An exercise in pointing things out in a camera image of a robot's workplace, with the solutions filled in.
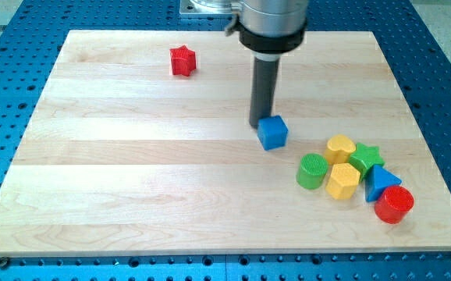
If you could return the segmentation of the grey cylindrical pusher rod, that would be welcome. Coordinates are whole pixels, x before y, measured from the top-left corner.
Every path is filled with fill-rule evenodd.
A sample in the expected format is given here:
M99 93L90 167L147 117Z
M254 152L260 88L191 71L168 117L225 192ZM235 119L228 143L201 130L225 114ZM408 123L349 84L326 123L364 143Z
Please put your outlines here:
M253 128L258 127L260 119L272 113L280 57L279 54L254 53L249 115Z

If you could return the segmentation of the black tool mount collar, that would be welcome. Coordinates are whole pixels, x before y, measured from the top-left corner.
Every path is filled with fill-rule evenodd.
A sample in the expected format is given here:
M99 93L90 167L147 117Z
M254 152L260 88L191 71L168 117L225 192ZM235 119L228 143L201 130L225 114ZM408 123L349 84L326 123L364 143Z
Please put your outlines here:
M306 26L307 20L304 21L297 31L282 37L265 37L254 34L241 23L236 24L236 31L240 33L240 43L251 51L264 54L282 54L291 52L300 46L304 39Z

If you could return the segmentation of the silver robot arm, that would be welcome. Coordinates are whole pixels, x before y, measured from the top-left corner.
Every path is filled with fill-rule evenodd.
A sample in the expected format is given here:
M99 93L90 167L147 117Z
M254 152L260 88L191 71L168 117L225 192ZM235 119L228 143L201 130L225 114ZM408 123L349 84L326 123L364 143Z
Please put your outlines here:
M239 34L254 55L249 124L272 114L281 56L298 48L307 25L308 0L187 0L179 13L190 17L231 16L225 35Z

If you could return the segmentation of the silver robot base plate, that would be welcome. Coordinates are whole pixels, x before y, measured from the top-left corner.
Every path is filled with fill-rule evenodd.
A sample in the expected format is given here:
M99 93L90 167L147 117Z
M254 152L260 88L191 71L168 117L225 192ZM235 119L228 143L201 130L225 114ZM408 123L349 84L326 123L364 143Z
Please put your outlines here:
M225 16L233 12L231 0L180 0L181 16Z

